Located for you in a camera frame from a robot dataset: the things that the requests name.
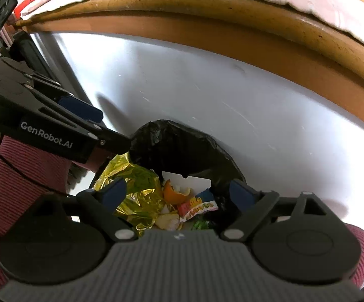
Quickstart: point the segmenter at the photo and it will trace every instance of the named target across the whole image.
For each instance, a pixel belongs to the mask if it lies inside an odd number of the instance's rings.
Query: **yellow foil wrapper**
[[[94,189],[99,191],[117,177],[123,177],[127,194],[116,208],[115,215],[131,223],[139,235],[153,227],[158,214],[165,206],[158,175],[129,161],[129,153],[114,157],[96,181]]]

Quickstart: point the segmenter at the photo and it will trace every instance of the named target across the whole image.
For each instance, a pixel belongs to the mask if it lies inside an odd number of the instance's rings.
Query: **black plastic bag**
[[[153,169],[161,180],[163,171],[211,179],[210,190],[219,210],[206,213],[205,218],[217,232],[237,219],[239,211],[230,199],[229,185],[235,178],[245,182],[245,177],[211,136],[170,120],[157,120],[135,132],[129,155],[133,163]]]

